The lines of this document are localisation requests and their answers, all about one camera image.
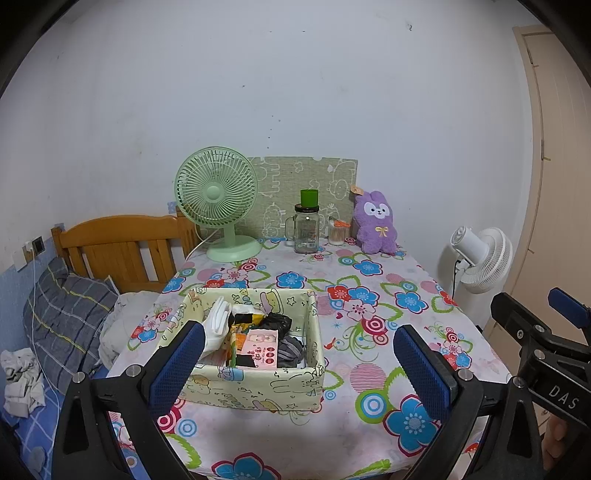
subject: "floral tablecloth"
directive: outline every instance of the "floral tablecloth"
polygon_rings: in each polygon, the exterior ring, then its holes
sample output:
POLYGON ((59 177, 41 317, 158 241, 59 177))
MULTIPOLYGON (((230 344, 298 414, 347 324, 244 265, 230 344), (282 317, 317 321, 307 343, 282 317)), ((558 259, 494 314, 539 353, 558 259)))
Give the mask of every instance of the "floral tablecloth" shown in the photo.
MULTIPOLYGON (((400 248, 365 255, 355 245, 324 245, 298 255, 265 240, 256 258, 217 264, 197 251, 169 282, 128 341, 109 376, 145 364, 154 342, 194 287, 312 288, 316 291, 326 375, 317 411, 211 407, 177 400, 158 425, 187 467, 229 480, 346 479, 410 466, 439 428, 392 350, 395 330, 413 325, 456 369, 505 382, 509 372, 452 298, 400 248)), ((118 414, 112 414, 136 478, 145 476, 118 414)), ((482 424, 466 451, 475 449, 482 424)))

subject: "green lid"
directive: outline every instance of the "green lid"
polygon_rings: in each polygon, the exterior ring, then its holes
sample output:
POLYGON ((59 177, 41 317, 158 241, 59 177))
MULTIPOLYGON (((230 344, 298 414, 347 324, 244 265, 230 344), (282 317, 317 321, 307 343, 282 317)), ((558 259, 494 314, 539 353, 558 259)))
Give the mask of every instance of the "green lid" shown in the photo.
POLYGON ((300 203, 302 207, 318 207, 318 190, 300 190, 300 203))

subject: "power cord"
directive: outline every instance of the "power cord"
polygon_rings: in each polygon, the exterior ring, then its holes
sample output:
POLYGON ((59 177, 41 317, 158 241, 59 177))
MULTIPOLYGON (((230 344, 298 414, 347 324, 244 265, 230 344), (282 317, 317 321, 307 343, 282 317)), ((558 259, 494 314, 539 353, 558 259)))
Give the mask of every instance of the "power cord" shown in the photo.
POLYGON ((452 300, 453 297, 456 294, 456 274, 457 274, 457 265, 458 263, 460 263, 462 260, 460 260, 459 258, 456 260, 455 265, 453 266, 453 287, 452 287, 452 300))
POLYGON ((219 228, 218 228, 217 230, 214 230, 214 231, 213 231, 213 232, 212 232, 212 233, 211 233, 211 234, 210 234, 210 235, 209 235, 209 236, 208 236, 208 237, 207 237, 205 240, 203 240, 203 239, 202 239, 202 238, 199 236, 199 234, 197 233, 197 225, 195 225, 195 233, 197 234, 197 237, 198 237, 198 238, 201 240, 201 243, 200 243, 200 244, 198 244, 198 246, 196 246, 195 248, 193 248, 193 249, 192 249, 192 250, 189 252, 189 254, 187 255, 187 257, 185 258, 185 262, 186 262, 186 261, 189 259, 189 257, 190 257, 191 255, 193 255, 193 252, 194 252, 196 249, 198 249, 200 246, 202 246, 204 243, 206 243, 206 242, 207 242, 207 241, 208 241, 208 240, 209 240, 211 237, 213 237, 213 236, 214 236, 216 233, 218 233, 218 232, 219 232, 219 230, 220 230, 219 228))
POLYGON ((43 373, 45 380, 47 380, 47 384, 49 385, 49 388, 51 388, 51 391, 56 396, 57 419, 56 419, 56 426, 53 428, 53 434, 51 435, 51 440, 54 441, 56 438, 57 424, 60 421, 60 397, 57 396, 57 392, 55 391, 55 389, 53 388, 53 385, 49 381, 49 378, 47 377, 45 370, 43 370, 43 366, 41 365, 41 361, 39 360, 39 357, 37 356, 37 347, 35 346, 35 299, 37 298, 37 272, 35 270, 35 261, 36 260, 37 260, 37 257, 35 255, 33 255, 33 310, 31 313, 31 343, 33 344, 33 352, 35 353, 35 358, 37 359, 37 363, 39 364, 39 368, 41 369, 41 372, 43 373))

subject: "storage box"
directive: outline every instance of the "storage box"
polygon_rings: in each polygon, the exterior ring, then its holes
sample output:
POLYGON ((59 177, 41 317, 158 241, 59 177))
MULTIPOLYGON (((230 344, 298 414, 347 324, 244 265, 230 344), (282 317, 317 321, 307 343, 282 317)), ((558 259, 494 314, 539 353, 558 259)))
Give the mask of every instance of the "storage box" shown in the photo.
POLYGON ((158 346, 168 345, 187 320, 204 320, 204 312, 218 297, 230 304, 253 304, 266 313, 292 319, 290 334, 303 337, 305 368, 242 370, 197 364, 180 398, 218 407, 250 410, 315 410, 320 408, 324 381, 324 351, 312 290, 291 288, 195 288, 189 291, 158 346))

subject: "white pillow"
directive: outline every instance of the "white pillow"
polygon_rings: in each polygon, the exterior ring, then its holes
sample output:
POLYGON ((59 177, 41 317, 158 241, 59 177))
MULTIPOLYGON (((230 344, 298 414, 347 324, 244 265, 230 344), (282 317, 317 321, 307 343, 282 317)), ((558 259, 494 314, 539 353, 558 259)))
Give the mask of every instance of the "white pillow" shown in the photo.
POLYGON ((115 308, 107 315, 100 332, 99 357, 111 369, 115 359, 160 294, 153 291, 130 292, 119 295, 115 308))

